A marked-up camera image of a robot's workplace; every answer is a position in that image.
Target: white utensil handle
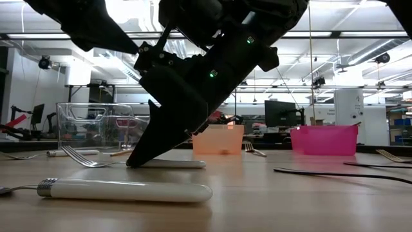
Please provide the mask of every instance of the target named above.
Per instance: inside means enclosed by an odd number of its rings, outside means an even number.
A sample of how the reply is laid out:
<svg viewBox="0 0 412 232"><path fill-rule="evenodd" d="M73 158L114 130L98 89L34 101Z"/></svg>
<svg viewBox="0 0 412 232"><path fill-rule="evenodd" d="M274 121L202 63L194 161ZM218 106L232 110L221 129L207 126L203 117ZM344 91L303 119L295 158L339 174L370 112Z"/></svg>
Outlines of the white utensil handle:
<svg viewBox="0 0 412 232"><path fill-rule="evenodd" d="M77 151L78 153L82 155L98 155L98 151L96 150L80 150ZM46 152L48 157L66 157L68 156L64 151L58 150L58 151L47 151Z"/></svg>
<svg viewBox="0 0 412 232"><path fill-rule="evenodd" d="M205 161L178 161L153 159L142 165L143 168L205 168Z"/></svg>
<svg viewBox="0 0 412 232"><path fill-rule="evenodd" d="M209 187L199 184L79 179L44 180L39 184L37 194L53 198L159 202L203 202L213 195Z"/></svg>

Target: wooden table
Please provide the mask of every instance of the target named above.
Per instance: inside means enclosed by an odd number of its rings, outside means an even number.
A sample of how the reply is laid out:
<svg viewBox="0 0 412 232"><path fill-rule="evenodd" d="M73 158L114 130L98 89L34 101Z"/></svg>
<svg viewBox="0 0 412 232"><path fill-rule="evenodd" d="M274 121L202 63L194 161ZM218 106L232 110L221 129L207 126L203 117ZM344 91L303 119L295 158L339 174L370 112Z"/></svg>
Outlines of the wooden table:
<svg viewBox="0 0 412 232"><path fill-rule="evenodd" d="M192 159L191 150L162 158ZM412 179L403 169L343 166L344 161L388 164L378 155L295 156L266 151L268 158L202 155L206 169L88 169L70 158L0 158L0 184L36 184L47 178L198 183L214 196L203 204L57 200L22 190L0 198L0 231L408 231L412 186L389 180L307 177L272 168L381 174Z"/></svg>

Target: security camera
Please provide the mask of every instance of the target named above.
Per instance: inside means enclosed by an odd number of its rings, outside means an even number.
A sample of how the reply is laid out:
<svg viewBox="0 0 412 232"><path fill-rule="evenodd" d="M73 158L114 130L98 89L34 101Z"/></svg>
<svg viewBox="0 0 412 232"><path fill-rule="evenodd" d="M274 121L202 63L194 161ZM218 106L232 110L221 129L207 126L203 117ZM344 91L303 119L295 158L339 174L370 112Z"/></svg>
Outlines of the security camera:
<svg viewBox="0 0 412 232"><path fill-rule="evenodd" d="M43 55L41 57L41 60L39 61L39 68L43 70L49 70L50 68L52 68L52 62L50 61L50 56Z"/></svg>

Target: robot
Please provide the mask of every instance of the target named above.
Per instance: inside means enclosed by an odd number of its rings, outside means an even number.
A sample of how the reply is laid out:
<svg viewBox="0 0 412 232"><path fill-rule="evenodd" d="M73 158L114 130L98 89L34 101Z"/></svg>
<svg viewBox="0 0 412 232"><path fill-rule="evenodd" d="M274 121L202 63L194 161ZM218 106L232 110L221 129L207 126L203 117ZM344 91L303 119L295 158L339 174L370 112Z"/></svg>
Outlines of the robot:
<svg viewBox="0 0 412 232"><path fill-rule="evenodd" d="M142 76L140 84L161 106L149 101L151 120L127 160L131 168L203 132L208 116L256 66L265 72L278 67L277 48L271 46L308 7L308 0L161 0L164 32L155 46L138 47L110 18L104 0L25 1L60 23L84 51L99 47L139 54L135 69ZM412 20L401 1L385 2L411 35ZM206 54L181 59L165 52L172 30Z"/></svg>

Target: green led light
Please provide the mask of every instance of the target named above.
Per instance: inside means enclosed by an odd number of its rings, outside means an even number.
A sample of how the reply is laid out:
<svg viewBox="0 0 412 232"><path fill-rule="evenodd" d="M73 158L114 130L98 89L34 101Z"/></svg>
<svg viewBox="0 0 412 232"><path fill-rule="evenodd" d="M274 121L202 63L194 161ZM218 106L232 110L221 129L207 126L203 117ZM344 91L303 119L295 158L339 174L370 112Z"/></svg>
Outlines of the green led light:
<svg viewBox="0 0 412 232"><path fill-rule="evenodd" d="M254 41L255 41L255 39L253 39L252 36L249 36L249 37L247 38L247 43L248 43L248 44L252 44Z"/></svg>

